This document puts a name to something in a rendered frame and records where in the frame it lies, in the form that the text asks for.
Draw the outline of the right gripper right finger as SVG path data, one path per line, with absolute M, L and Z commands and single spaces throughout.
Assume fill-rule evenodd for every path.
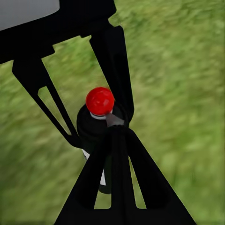
M 125 225 L 196 225 L 136 133 L 118 125 Z M 136 207 L 130 156 L 147 209 Z

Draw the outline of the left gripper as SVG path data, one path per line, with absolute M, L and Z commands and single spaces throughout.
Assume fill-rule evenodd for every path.
M 126 110 L 129 122 L 134 103 L 123 28 L 108 19 L 117 11 L 113 0 L 60 0 L 56 13 L 9 29 L 0 30 L 0 64 L 14 60 L 12 72 L 47 117 L 74 147 L 84 149 L 73 123 L 42 62 L 55 53 L 53 45 L 81 36 L 89 40 L 116 102 Z M 47 86 L 72 135 L 38 96 Z

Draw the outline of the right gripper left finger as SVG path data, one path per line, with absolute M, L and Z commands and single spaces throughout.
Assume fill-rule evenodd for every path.
M 112 207 L 94 209 L 109 154 L 112 154 Z M 54 225 L 125 225 L 117 125 L 102 131 Z

